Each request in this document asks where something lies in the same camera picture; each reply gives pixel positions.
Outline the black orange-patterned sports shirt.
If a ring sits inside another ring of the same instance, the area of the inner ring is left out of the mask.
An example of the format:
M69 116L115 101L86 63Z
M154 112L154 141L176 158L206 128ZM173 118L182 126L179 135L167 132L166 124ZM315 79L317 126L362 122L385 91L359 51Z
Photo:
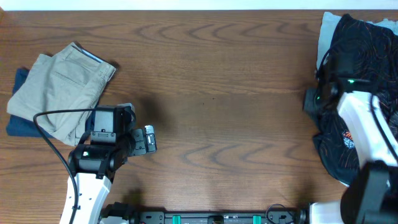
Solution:
M367 162L396 166L397 22L324 13L315 78L303 108L326 171L350 185Z

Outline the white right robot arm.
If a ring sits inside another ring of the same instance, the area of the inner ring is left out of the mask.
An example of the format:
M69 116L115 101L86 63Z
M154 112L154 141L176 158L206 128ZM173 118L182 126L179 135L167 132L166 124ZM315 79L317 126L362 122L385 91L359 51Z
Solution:
M397 141L375 95L378 82L320 82L312 105L334 106L351 134L360 171L340 200L309 206L307 223L397 223Z

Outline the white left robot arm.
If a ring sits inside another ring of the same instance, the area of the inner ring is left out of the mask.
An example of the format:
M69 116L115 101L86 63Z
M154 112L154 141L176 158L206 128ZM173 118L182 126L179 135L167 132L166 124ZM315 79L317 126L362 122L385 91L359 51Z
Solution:
M68 158L72 176L60 223L129 223L128 212L101 217L116 171L132 156L157 150L154 127L84 134Z

